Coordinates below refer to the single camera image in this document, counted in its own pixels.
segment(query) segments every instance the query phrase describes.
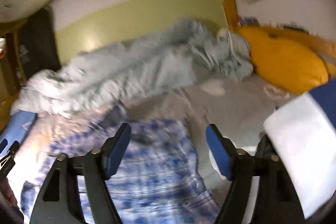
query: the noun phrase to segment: gray blanket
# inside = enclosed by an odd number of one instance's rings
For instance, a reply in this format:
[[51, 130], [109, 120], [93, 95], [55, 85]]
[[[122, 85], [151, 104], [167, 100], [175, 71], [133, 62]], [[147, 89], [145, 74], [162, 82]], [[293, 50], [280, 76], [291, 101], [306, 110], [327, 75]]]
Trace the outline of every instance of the gray blanket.
[[236, 80], [249, 76], [248, 43], [231, 32], [215, 39], [199, 22], [185, 19], [161, 33], [79, 54], [58, 72], [40, 71], [22, 88], [11, 111], [69, 116], [199, 83], [218, 71]]

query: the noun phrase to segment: bed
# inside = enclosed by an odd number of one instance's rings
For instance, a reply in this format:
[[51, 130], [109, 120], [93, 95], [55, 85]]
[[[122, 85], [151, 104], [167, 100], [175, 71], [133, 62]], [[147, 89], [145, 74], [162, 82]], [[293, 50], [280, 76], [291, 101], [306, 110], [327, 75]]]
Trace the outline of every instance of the bed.
[[[193, 18], [216, 36], [220, 29], [236, 30], [235, 0], [53, 0], [52, 10], [60, 62], [114, 41], [129, 41], [160, 32], [181, 18]], [[263, 135], [263, 123], [276, 107], [294, 98], [289, 93], [272, 96], [273, 88], [257, 74], [241, 81], [214, 73], [206, 81], [153, 94], [148, 98], [123, 98], [130, 120], [176, 119], [187, 124], [198, 156], [197, 172], [215, 200], [223, 203], [230, 182], [211, 163], [204, 130], [215, 123], [236, 147], [254, 154]], [[44, 148], [57, 136], [85, 130], [106, 105], [65, 117], [42, 114], [16, 156], [9, 179], [21, 196], [25, 181], [33, 181], [47, 153]]]

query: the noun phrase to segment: orange pillow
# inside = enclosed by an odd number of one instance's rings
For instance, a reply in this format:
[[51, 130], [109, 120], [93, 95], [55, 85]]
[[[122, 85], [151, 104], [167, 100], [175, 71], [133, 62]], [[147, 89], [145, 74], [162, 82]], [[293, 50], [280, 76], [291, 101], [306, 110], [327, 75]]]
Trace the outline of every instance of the orange pillow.
[[240, 35], [251, 45], [251, 62], [266, 81], [301, 94], [329, 80], [322, 59], [311, 49], [284, 37], [271, 37], [256, 27], [243, 26]]

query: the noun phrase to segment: blue and white blanket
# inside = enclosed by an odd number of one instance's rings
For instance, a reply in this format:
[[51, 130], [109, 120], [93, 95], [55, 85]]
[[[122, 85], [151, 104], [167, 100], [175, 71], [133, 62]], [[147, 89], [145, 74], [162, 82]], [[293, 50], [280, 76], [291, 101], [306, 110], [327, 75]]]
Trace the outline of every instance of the blue and white blanket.
[[[127, 113], [116, 104], [97, 123], [82, 133], [67, 134], [50, 143], [39, 176], [26, 182], [21, 210], [30, 216], [39, 189], [55, 158], [86, 154], [114, 136]], [[153, 119], [130, 122], [132, 138], [117, 173], [106, 182], [123, 223], [214, 223], [219, 206], [196, 173], [197, 155], [182, 121]], [[85, 221], [94, 223], [84, 178], [78, 186]]]

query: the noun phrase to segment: green wall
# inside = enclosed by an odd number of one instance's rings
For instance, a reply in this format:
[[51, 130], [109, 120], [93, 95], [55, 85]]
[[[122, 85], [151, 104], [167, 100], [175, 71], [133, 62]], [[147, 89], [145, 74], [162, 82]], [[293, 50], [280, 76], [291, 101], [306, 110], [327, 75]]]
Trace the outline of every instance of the green wall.
[[214, 34], [227, 27], [222, 0], [130, 0], [91, 13], [56, 32], [61, 63], [80, 51], [164, 30], [180, 18], [194, 18]]

